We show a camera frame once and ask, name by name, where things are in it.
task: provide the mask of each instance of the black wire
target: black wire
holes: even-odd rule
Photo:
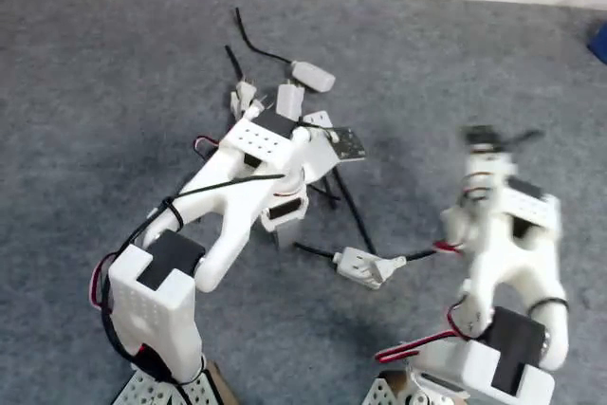
[[[544,130],[530,129],[522,132],[514,138],[509,139],[506,142],[506,148],[510,151],[516,151],[520,149],[526,142],[536,141],[543,138],[545,135]]]
[[[278,54],[273,54],[271,52],[263,51],[262,49],[250,42],[250,39],[247,36],[247,31],[245,30],[245,25],[243,24],[243,18],[240,15],[240,9],[238,8],[236,8],[236,22],[238,23],[238,28],[240,29],[240,34],[243,36],[243,40],[245,40],[245,43],[251,49],[251,51],[257,52],[258,54],[263,54],[264,56],[268,56],[274,59],[278,59],[279,61],[283,61],[287,64],[291,63],[291,61],[289,61],[286,57],[279,56]]]
[[[322,250],[322,249],[316,249],[316,248],[310,247],[310,246],[305,246],[304,244],[301,244],[299,242],[293,243],[293,246],[296,247],[296,248],[298,248],[298,249],[305,250],[305,251],[308,251],[310,253],[314,253],[316,255],[325,256],[325,257],[331,258],[331,259],[333,259],[333,257],[335,256],[335,254],[331,253],[330,251]]]
[[[181,386],[179,383],[174,384],[175,389],[177,389],[177,392],[179,393],[179,395],[181,396],[181,398],[183,398],[183,401],[186,403],[186,405],[193,405],[192,401],[190,400],[190,397],[188,396],[188,393],[185,392],[185,390],[183,389],[183,386]]]
[[[334,211],[338,208],[337,201],[339,201],[339,198],[336,200],[336,197],[333,195],[331,184],[329,184],[329,179],[326,175],[322,177],[322,185],[324,185],[324,194],[326,194],[326,197],[328,198],[329,207]]]
[[[335,180],[337,181],[338,186],[340,187],[341,193],[343,193],[343,197],[345,198],[346,203],[348,203],[348,207],[350,208],[350,212],[352,213],[352,216],[354,216],[354,219],[357,222],[357,226],[359,227],[360,235],[364,239],[364,242],[367,246],[369,253],[373,253],[374,255],[377,255],[376,246],[373,244],[373,241],[371,240],[371,236],[369,235],[369,232],[367,231],[367,227],[364,224],[364,220],[362,219],[362,215],[360,215],[359,209],[357,208],[357,205],[354,202],[354,199],[352,198],[352,194],[350,193],[347,185],[341,178],[340,170],[338,170],[337,168],[333,168],[333,176],[335,177]]]
[[[190,196],[191,194],[208,192],[209,190],[221,189],[222,187],[229,187],[230,185],[243,184],[245,182],[251,182],[253,180],[273,180],[281,179],[283,177],[285,177],[285,175],[249,175],[247,177],[236,177],[226,182],[220,182],[219,184],[213,184],[207,187],[202,187],[200,189],[193,189],[184,193],[176,194],[175,199],[183,198],[184,196]]]
[[[427,258],[429,256],[433,256],[436,254],[436,250],[422,250],[419,251],[417,253],[412,253],[410,255],[406,255],[405,258],[407,258],[407,262],[410,261],[415,261],[415,260],[421,260],[422,258]]]
[[[332,193],[328,193],[326,190],[319,189],[319,188],[318,188],[316,185],[314,185],[314,184],[307,184],[307,186],[308,186],[310,189],[312,189],[314,192],[318,192],[318,193],[320,193],[322,196],[325,196],[325,197],[327,197],[327,198],[329,198],[329,199],[332,199],[333,201],[341,201],[341,198],[340,198],[340,197],[338,197],[337,195],[332,194]]]
[[[224,48],[226,49],[226,52],[228,53],[228,57],[230,58],[231,65],[234,67],[234,71],[236,72],[236,78],[238,78],[238,81],[244,80],[245,73],[243,72],[243,67],[240,66],[238,59],[236,59],[236,55],[234,54],[234,51],[232,51],[231,47],[229,47],[228,45],[225,45]]]

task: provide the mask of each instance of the white plastic piece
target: white plastic piece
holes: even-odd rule
[[[333,124],[326,111],[318,111],[303,116],[303,121],[319,125],[322,128],[331,128]],[[331,171],[339,162],[329,139],[321,128],[309,128],[312,139],[303,150],[303,170],[305,171],[305,183],[316,182]]]
[[[304,170],[302,168],[300,168],[299,171],[292,172],[278,183],[274,195],[267,200],[267,207],[262,211],[259,217],[267,232],[274,232],[280,225],[293,220],[304,220],[309,205],[304,183]],[[271,208],[280,206],[296,198],[300,198],[302,201],[302,204],[296,211],[289,212],[281,217],[269,217]]]
[[[243,117],[243,113],[247,111],[253,103],[257,88],[241,81],[236,85],[236,90],[230,93],[230,110],[236,120]]]
[[[247,110],[181,193],[230,181],[241,175],[248,168],[244,163],[245,152],[263,160],[253,175],[280,174],[301,166],[302,149],[310,140],[309,133],[304,128],[297,128],[291,140],[280,137],[249,121],[258,113],[258,108],[254,106]],[[267,206],[279,183],[280,179],[253,180],[191,194],[174,201],[173,205],[186,225],[208,212],[223,214],[221,234],[201,258],[194,275],[199,290],[211,292],[219,285],[247,243],[251,225]],[[175,216],[165,211],[143,233],[142,245],[146,248],[164,230],[177,229]]]
[[[308,62],[293,62],[291,74],[297,81],[317,92],[328,92],[335,83],[335,76]]]
[[[283,171],[293,157],[293,143],[247,119],[240,119],[220,142],[259,158],[277,171]]]
[[[404,405],[402,401],[396,400],[396,397],[390,386],[383,378],[376,378],[371,385],[371,389],[362,401],[362,405]]]
[[[138,282],[152,255],[130,245],[109,268],[112,322],[131,355],[145,343],[162,357],[173,377],[189,381],[202,368],[202,340],[194,321],[194,280],[173,269],[157,290]]]
[[[192,404],[219,405],[207,376],[203,373],[183,390]],[[124,386],[112,405],[185,405],[183,397],[169,383],[155,381],[152,377],[136,370],[129,382]]]
[[[476,338],[491,323],[498,284],[512,285],[527,308],[543,299],[565,299],[565,291],[559,274],[559,200],[550,194],[540,200],[510,188],[507,179],[516,166],[506,153],[473,154],[468,171],[466,187],[489,187],[487,200],[474,205],[473,213],[455,205],[442,218],[448,242],[459,244],[471,259],[469,278],[461,290],[467,297],[453,309],[453,320],[462,332]],[[522,239],[513,237],[513,217],[533,225]],[[568,351],[566,308],[547,304],[531,317],[546,327],[550,337],[540,367],[558,369]]]
[[[398,256],[383,259],[366,251],[346,247],[336,253],[333,263],[338,265],[338,274],[371,289],[379,289],[399,267],[407,264],[407,258]]]
[[[276,96],[276,112],[291,120],[299,120],[302,115],[305,89],[291,83],[278,86]]]
[[[410,363],[416,382],[424,389],[455,398],[466,398],[468,392],[505,405],[550,404],[554,379],[530,365],[524,367],[515,396],[491,386],[500,352],[478,341],[435,341],[419,351]]]
[[[326,111],[316,111],[314,113],[306,114],[303,116],[303,121],[313,123],[322,128],[333,127],[333,122],[331,122],[331,118],[329,118],[329,114]]]

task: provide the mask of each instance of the red wire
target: red wire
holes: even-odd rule
[[[449,323],[449,326],[451,327],[451,330],[457,335],[457,337],[463,339],[464,341],[469,341],[470,337],[468,337],[467,335],[465,335],[460,329],[459,327],[457,327],[457,324],[455,324],[455,322],[453,321],[453,316],[451,315],[451,312],[453,311],[453,309],[455,307],[457,307],[458,305],[461,305],[462,302],[466,299],[466,296],[464,296],[462,299],[460,299],[457,303],[453,304],[451,307],[449,307],[449,310],[447,310],[447,322]]]
[[[202,140],[202,139],[204,139],[205,141],[209,142],[210,144],[212,144],[215,147],[219,145],[219,141],[217,141],[216,139],[208,137],[207,135],[199,135],[193,141],[193,147],[194,147],[194,149],[198,145],[198,142],[200,142],[200,140]]]
[[[411,357],[417,356],[417,355],[419,355],[419,351],[417,351],[417,350],[406,351],[404,353],[397,353],[395,355],[380,358],[377,360],[377,362],[380,362],[382,364],[387,364],[388,362],[394,362],[395,360],[399,360],[399,359],[411,358]]]
[[[448,253],[457,253],[458,255],[463,255],[462,251],[458,249],[462,243],[459,244],[449,244],[447,241],[436,241],[432,243],[432,248],[435,250],[446,251]]]
[[[101,308],[101,303],[97,300],[97,287],[99,284],[99,276],[101,275],[101,270],[103,269],[103,265],[105,262],[111,258],[112,256],[116,256],[116,253],[108,253],[97,263],[95,268],[93,269],[93,274],[91,275],[91,280],[88,285],[88,300],[96,308]]]
[[[457,333],[454,331],[444,331],[439,332],[438,334],[434,334],[433,336],[425,337],[423,339],[419,339],[417,341],[412,341],[409,343],[404,343],[399,346],[393,346],[392,348],[387,348],[383,351],[376,353],[375,359],[381,363],[392,362],[393,360],[404,359],[410,356],[415,356],[419,354],[419,352],[412,352],[414,348],[418,348],[420,346],[426,345],[433,341],[440,341],[442,339],[447,339],[449,337],[457,337]]]

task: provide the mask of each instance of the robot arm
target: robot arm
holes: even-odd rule
[[[444,244],[470,261],[460,301],[448,314],[451,338],[409,343],[378,358],[409,358],[411,383],[443,401],[473,395],[506,405],[548,405],[554,379],[544,370],[558,369],[568,349],[560,203],[516,177],[511,153],[492,129],[470,129],[467,141],[464,190],[442,214]],[[526,316],[493,305],[502,283],[517,290]]]

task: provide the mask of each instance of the perforated metal plate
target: perforated metal plate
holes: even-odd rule
[[[203,372],[196,381],[183,386],[193,405],[219,405],[207,372]],[[120,391],[113,405],[185,405],[183,397],[169,383],[159,383],[152,377],[137,370],[126,386]]]
[[[143,372],[136,371],[113,405],[165,405],[173,393],[173,386],[158,383]]]
[[[396,400],[396,397],[388,383],[383,378],[376,378],[367,397],[362,401],[362,405],[402,405]]]
[[[206,372],[203,372],[193,383],[184,386],[183,389],[188,394],[193,405],[220,404],[220,401],[215,397],[214,390],[209,383]],[[183,401],[183,397],[181,397],[177,390],[173,393],[173,401],[171,403],[174,405],[186,405]]]

